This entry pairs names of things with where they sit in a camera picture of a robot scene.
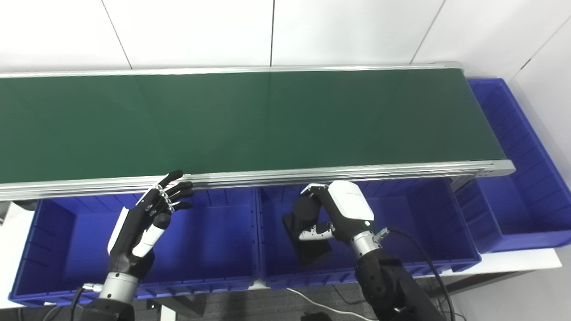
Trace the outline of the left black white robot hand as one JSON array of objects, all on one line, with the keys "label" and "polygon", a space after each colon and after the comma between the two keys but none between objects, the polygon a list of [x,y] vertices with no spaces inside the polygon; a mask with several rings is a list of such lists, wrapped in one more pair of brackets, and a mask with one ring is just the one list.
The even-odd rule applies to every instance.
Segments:
[{"label": "left black white robot hand", "polygon": [[182,176],[182,170],[168,173],[151,185],[132,209],[122,209],[108,244],[109,273],[142,279],[149,272],[155,261],[153,248],[169,227],[173,213],[193,206],[183,201],[194,195],[191,181],[169,185]]}]

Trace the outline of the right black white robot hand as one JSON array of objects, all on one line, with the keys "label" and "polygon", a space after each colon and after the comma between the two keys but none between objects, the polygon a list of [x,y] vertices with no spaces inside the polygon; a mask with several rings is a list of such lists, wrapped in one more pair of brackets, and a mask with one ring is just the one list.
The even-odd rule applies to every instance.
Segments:
[{"label": "right black white robot hand", "polygon": [[372,232],[374,213],[359,186],[351,181],[310,183],[300,193],[294,216],[306,225],[294,237],[301,241],[335,238],[347,245]]}]

